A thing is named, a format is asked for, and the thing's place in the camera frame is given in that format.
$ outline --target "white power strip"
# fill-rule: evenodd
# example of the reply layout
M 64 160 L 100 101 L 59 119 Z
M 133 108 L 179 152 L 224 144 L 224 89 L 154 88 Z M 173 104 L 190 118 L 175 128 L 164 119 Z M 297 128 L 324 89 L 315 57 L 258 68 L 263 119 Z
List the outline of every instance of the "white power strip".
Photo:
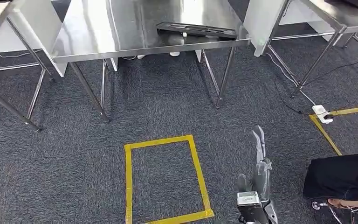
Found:
M 333 122 L 333 119 L 324 119 L 324 117 L 330 114 L 330 112 L 328 112 L 322 105 L 315 105 L 312 107 L 312 109 L 319 118 L 320 122 L 323 124 L 329 124 Z

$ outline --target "black cloth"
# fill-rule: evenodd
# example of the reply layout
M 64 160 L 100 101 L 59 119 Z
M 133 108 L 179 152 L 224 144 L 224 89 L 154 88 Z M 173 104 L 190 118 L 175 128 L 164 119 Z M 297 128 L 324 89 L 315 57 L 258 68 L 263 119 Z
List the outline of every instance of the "black cloth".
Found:
M 312 160 L 303 195 L 358 201 L 358 154 Z

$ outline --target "floor marking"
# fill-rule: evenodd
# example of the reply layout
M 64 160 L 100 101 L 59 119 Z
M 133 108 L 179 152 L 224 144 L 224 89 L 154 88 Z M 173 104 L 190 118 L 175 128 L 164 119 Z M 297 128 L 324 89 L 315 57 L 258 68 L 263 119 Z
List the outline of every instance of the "floor marking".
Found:
M 195 212 L 188 215 L 176 216 L 171 218 L 160 219 L 157 221 L 149 222 L 151 224 L 176 224 L 176 223 L 187 223 L 204 218 L 213 217 L 214 213 L 211 209 L 209 202 L 209 196 L 207 187 L 205 185 L 204 176 L 202 174 L 200 161 L 198 159 L 197 151 L 195 149 L 195 143 L 192 135 L 185 135 L 167 139 L 151 140 L 138 143 L 131 143 L 124 145 L 125 150 L 125 180 L 126 180 L 126 209 L 125 209 L 125 223 L 132 223 L 132 164 L 131 164 L 131 150 L 136 148 L 157 146 L 162 144 L 169 144 L 173 142 L 188 141 L 193 158 L 193 164 L 197 173 L 198 184 L 200 186 L 202 202 L 204 204 L 204 211 Z
M 358 113 L 358 108 L 352 108 L 352 109 L 345 109 L 340 111 L 331 111 L 330 112 L 334 116 L 338 115 L 346 115 L 351 113 Z M 327 134 L 327 132 L 323 129 L 322 125 L 319 123 L 319 119 L 317 118 L 317 115 L 312 114 L 310 115 L 310 119 L 315 123 L 316 127 L 320 130 L 320 132 L 324 135 L 326 140 L 330 143 L 330 145 L 333 147 L 334 151 L 337 155 L 342 155 L 341 151 L 338 149 L 336 144 L 334 144 L 333 140 L 331 140 L 330 136 Z

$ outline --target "power strip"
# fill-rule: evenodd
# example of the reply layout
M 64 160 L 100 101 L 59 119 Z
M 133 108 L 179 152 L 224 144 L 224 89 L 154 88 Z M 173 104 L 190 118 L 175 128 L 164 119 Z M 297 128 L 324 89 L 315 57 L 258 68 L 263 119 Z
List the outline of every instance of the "power strip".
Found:
M 323 124 L 333 122 L 333 115 L 331 115 L 322 105 L 315 105 L 312 109 Z

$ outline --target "floor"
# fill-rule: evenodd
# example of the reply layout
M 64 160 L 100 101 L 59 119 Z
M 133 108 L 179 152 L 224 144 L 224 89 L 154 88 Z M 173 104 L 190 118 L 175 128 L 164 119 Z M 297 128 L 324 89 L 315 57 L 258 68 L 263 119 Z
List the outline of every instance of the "floor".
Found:
M 69 1 L 54 1 L 61 18 Z M 243 18 L 246 4 L 231 0 Z M 304 30 L 309 27 L 301 25 Z M 291 30 L 299 27 L 284 27 Z M 296 74 L 304 74 L 324 48 L 321 37 L 276 41 L 272 45 Z M 238 48 L 223 106 L 206 68 L 193 52 L 179 57 L 151 55 L 119 59 L 109 74 L 104 123 L 73 73 L 62 82 L 44 82 L 33 121 L 34 133 L 0 105 L 0 222 L 125 221 L 125 152 L 128 143 L 191 134 L 215 216 L 197 223 L 237 223 L 236 179 L 255 166 L 254 125 L 266 134 L 273 162 L 272 198 L 280 223 L 333 224 L 302 197 L 310 160 L 335 156 L 308 115 L 312 104 L 290 98 L 293 86 L 270 58 Z M 208 50 L 221 78 L 228 49 Z M 29 56 L 0 58 L 0 66 Z M 358 61 L 358 44 L 335 47 L 317 74 Z M 81 62 L 99 96 L 101 61 Z M 0 95 L 23 112 L 31 101 L 39 68 L 0 72 Z M 343 67 L 304 89 L 328 110 L 358 107 L 358 64 Z M 336 117 L 323 126 L 344 154 L 358 153 L 358 114 Z M 133 221 L 144 223 L 203 210 L 192 155 L 184 142 L 136 149 L 132 155 Z

